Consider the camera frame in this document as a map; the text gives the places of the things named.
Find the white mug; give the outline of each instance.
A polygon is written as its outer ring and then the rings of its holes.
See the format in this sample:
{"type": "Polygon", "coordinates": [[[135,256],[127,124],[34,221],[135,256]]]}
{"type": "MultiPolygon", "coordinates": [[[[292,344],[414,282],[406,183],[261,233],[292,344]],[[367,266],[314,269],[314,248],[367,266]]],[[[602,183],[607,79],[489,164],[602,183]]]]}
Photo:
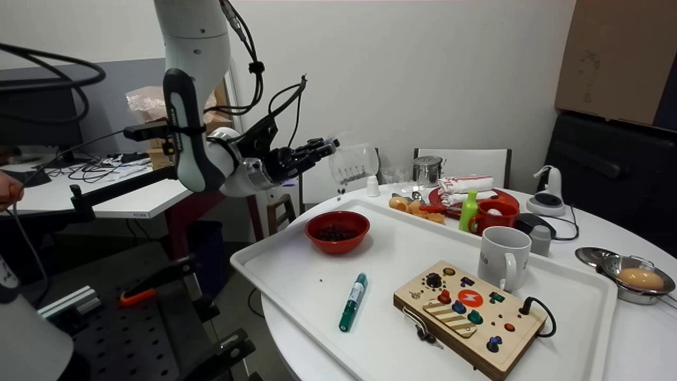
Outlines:
{"type": "Polygon", "coordinates": [[[489,225],[483,231],[478,274],[503,289],[517,289],[530,263],[531,239],[512,225],[489,225]]]}

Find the cable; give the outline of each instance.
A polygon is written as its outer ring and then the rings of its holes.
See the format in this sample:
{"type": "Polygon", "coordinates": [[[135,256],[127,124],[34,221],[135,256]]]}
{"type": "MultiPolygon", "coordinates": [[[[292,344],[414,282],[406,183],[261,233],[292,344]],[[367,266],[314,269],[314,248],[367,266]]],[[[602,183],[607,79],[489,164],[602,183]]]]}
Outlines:
{"type": "Polygon", "coordinates": [[[117,167],[98,167],[96,163],[85,163],[69,174],[69,179],[79,179],[87,183],[96,183],[101,178],[115,174],[117,167]]]}
{"type": "Polygon", "coordinates": [[[67,147],[67,150],[59,150],[57,154],[74,151],[74,150],[79,150],[79,147],[83,147],[83,145],[92,145],[92,144],[101,142],[101,140],[108,140],[108,138],[113,138],[113,136],[122,136],[124,131],[126,131],[126,128],[117,128],[117,131],[104,133],[104,136],[100,136],[100,138],[87,140],[87,142],[77,144],[77,145],[71,145],[71,147],[67,147]]]}
{"type": "Polygon", "coordinates": [[[286,89],[278,91],[278,93],[271,96],[271,101],[270,101],[270,114],[275,114],[275,110],[274,110],[275,98],[278,98],[279,94],[284,94],[284,93],[289,93],[289,91],[296,89],[296,93],[295,93],[295,94],[292,94],[284,105],[279,105],[279,107],[278,107],[278,110],[284,110],[291,101],[295,101],[295,98],[296,98],[296,120],[295,120],[295,131],[292,131],[292,136],[291,136],[289,147],[292,145],[292,142],[295,142],[295,138],[296,138],[296,131],[298,131],[298,120],[301,120],[301,96],[304,96],[306,85],[308,85],[308,77],[306,77],[306,76],[301,76],[301,79],[298,79],[298,82],[295,82],[295,85],[291,85],[291,87],[286,87],[286,89]]]}
{"type": "Polygon", "coordinates": [[[403,307],[403,313],[415,320],[418,336],[421,341],[433,344],[439,343],[439,338],[428,329],[426,321],[418,313],[414,313],[409,307],[403,307]]]}
{"type": "Polygon", "coordinates": [[[0,79],[0,93],[72,89],[72,91],[77,91],[79,98],[83,101],[83,110],[71,119],[34,119],[34,115],[24,115],[24,114],[13,114],[13,112],[0,110],[0,115],[5,115],[5,119],[15,119],[15,120],[24,120],[24,122],[39,122],[39,124],[69,124],[69,122],[83,120],[89,112],[89,98],[87,98],[83,87],[101,82],[106,77],[106,72],[100,66],[85,61],[85,58],[37,50],[37,48],[25,48],[25,46],[15,46],[15,45],[5,45],[5,41],[0,41],[0,50],[7,50],[7,53],[17,54],[25,61],[32,61],[32,63],[45,68],[48,72],[56,73],[57,77],[62,77],[62,79],[56,79],[56,77],[0,79]],[[57,58],[57,61],[81,66],[81,68],[89,68],[96,73],[89,77],[74,79],[67,72],[62,72],[59,68],[48,63],[45,58],[57,58]]]}
{"type": "Polygon", "coordinates": [[[262,311],[257,311],[254,304],[253,304],[254,292],[257,292],[257,288],[253,288],[250,293],[247,293],[247,307],[250,307],[250,311],[253,311],[254,314],[264,317],[262,311]]]}
{"type": "Polygon", "coordinates": [[[25,46],[15,46],[15,45],[5,45],[0,41],[0,50],[7,50],[11,54],[17,54],[17,56],[32,56],[32,54],[39,54],[39,56],[48,56],[48,58],[57,58],[57,61],[69,61],[69,63],[74,63],[74,66],[83,66],[83,68],[89,68],[93,69],[96,73],[89,76],[89,77],[81,77],[81,79],[71,79],[71,82],[62,82],[62,85],[39,85],[39,87],[25,87],[25,85],[19,85],[19,87],[11,87],[11,85],[17,85],[21,79],[0,79],[0,93],[15,93],[15,91],[39,91],[39,89],[74,89],[74,87],[87,87],[87,85],[96,85],[96,82],[101,82],[106,77],[106,72],[92,63],[92,61],[85,61],[85,58],[77,58],[77,56],[69,56],[69,54],[57,54],[57,53],[50,53],[50,50],[37,50],[37,48],[25,48],[25,46]]]}
{"type": "Polygon", "coordinates": [[[549,317],[550,317],[550,323],[552,323],[552,329],[550,329],[550,331],[546,331],[546,334],[539,331],[539,334],[536,334],[536,336],[555,336],[555,331],[557,331],[557,320],[555,320],[555,314],[552,314],[552,311],[549,309],[546,303],[538,300],[536,296],[528,296],[525,304],[524,304],[519,311],[520,311],[524,314],[530,314],[531,303],[538,303],[539,307],[544,307],[546,313],[549,313],[549,317]]]}
{"type": "Polygon", "coordinates": [[[17,228],[21,231],[21,234],[24,234],[24,239],[25,239],[25,245],[27,245],[27,248],[30,248],[30,251],[34,254],[37,264],[39,264],[39,269],[41,269],[41,272],[43,272],[43,282],[45,282],[45,286],[43,286],[43,289],[41,289],[39,299],[32,303],[34,307],[41,307],[41,304],[43,304],[43,300],[45,300],[45,299],[48,299],[48,293],[50,293],[52,276],[50,276],[50,272],[45,271],[45,264],[43,264],[43,259],[41,259],[41,254],[39,254],[39,249],[34,248],[34,243],[30,240],[30,236],[27,236],[27,233],[25,233],[25,228],[24,228],[24,223],[21,223],[19,216],[17,216],[17,202],[13,202],[13,211],[11,211],[11,209],[7,209],[7,213],[17,221],[17,228]]]}
{"type": "Polygon", "coordinates": [[[250,24],[238,13],[238,9],[228,0],[221,0],[221,9],[223,9],[225,17],[228,18],[233,31],[240,35],[240,39],[243,41],[246,50],[253,56],[250,72],[254,73],[254,93],[253,93],[253,101],[247,105],[211,105],[211,107],[205,107],[205,112],[247,114],[261,101],[261,96],[264,93],[264,82],[262,82],[264,63],[259,61],[257,41],[250,31],[250,24]]]}
{"type": "Polygon", "coordinates": [[[552,218],[552,220],[562,220],[562,221],[567,221],[574,225],[574,234],[572,236],[552,236],[555,240],[575,240],[581,236],[581,225],[577,225],[577,220],[575,220],[575,211],[574,211],[574,204],[572,207],[572,220],[565,220],[565,218],[552,218]]]}

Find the white tray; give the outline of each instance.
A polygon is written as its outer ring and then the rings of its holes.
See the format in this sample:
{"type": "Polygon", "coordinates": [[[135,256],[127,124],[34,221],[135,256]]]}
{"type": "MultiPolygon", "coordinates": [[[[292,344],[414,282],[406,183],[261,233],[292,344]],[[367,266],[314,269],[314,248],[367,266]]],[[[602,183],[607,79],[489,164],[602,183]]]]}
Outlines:
{"type": "MultiPolygon", "coordinates": [[[[477,274],[480,239],[361,199],[336,209],[370,220],[354,254],[326,256],[306,236],[306,223],[295,223],[238,251],[233,266],[355,379],[484,379],[450,347],[419,341],[414,321],[393,307],[393,292],[439,259],[477,274]],[[352,331],[342,331],[342,311],[361,271],[370,284],[352,331]]],[[[617,292],[606,276],[531,256],[515,293],[544,300],[560,331],[536,338],[511,379],[604,379],[617,292]]]]}

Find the circuit board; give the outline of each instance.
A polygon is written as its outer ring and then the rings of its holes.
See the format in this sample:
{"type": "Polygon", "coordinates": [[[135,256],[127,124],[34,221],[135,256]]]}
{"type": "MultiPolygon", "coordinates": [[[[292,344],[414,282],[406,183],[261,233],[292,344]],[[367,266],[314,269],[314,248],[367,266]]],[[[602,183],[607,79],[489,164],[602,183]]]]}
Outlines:
{"type": "Polygon", "coordinates": [[[520,313],[524,300],[439,263],[393,293],[393,304],[491,379],[506,379],[546,313],[520,313]]]}

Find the desk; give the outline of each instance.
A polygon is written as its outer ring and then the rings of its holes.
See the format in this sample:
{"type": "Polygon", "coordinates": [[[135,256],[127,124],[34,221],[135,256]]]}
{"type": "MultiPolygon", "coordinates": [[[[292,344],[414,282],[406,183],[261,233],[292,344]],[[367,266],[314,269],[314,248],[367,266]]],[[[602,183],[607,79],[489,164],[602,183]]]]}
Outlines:
{"type": "MultiPolygon", "coordinates": [[[[143,174],[150,174],[150,167],[119,167],[115,174],[101,178],[100,181],[87,183],[83,179],[71,179],[69,175],[54,175],[52,181],[32,185],[24,190],[24,199],[17,202],[19,213],[43,213],[43,211],[67,211],[72,209],[72,183],[79,183],[83,192],[92,192],[115,181],[124,181],[143,174]]],[[[93,204],[96,218],[137,218],[150,220],[160,213],[165,213],[168,231],[169,231],[169,256],[182,258],[188,254],[188,240],[184,231],[190,221],[199,220],[207,209],[219,204],[225,197],[205,192],[190,192],[178,179],[162,179],[137,188],[134,192],[115,197],[111,200],[93,204]]],[[[262,239],[262,225],[259,216],[257,197],[247,197],[247,209],[254,223],[254,236],[262,239]]]]}
{"type": "MultiPolygon", "coordinates": [[[[381,185],[381,197],[370,199],[365,190],[350,192],[350,197],[365,197],[372,202],[387,204],[390,192],[393,188],[381,185]]],[[[525,192],[512,192],[520,204],[525,207],[525,192]]],[[[336,204],[334,199],[320,202],[318,207],[304,213],[296,223],[306,223],[309,218],[329,211],[336,204]]],[[[599,245],[615,249],[619,254],[637,254],[649,258],[662,271],[677,276],[677,259],[653,245],[649,240],[624,231],[607,220],[602,220],[586,211],[575,211],[581,223],[581,239],[575,240],[552,240],[550,258],[560,263],[567,263],[572,266],[581,266],[584,271],[592,271],[575,258],[575,248],[583,245],[599,245]]],[[[326,350],[314,343],[309,334],[306,334],[295,320],[291,320],[279,307],[275,307],[266,296],[262,296],[262,309],[266,314],[270,329],[274,334],[275,344],[289,359],[291,368],[298,379],[350,379],[350,373],[342,368],[326,350]]],[[[659,303],[659,304],[631,304],[619,300],[619,309],[615,314],[609,352],[607,352],[607,373],[606,377],[611,381],[619,379],[676,379],[676,365],[672,364],[674,343],[677,343],[677,309],[659,303]]]]}

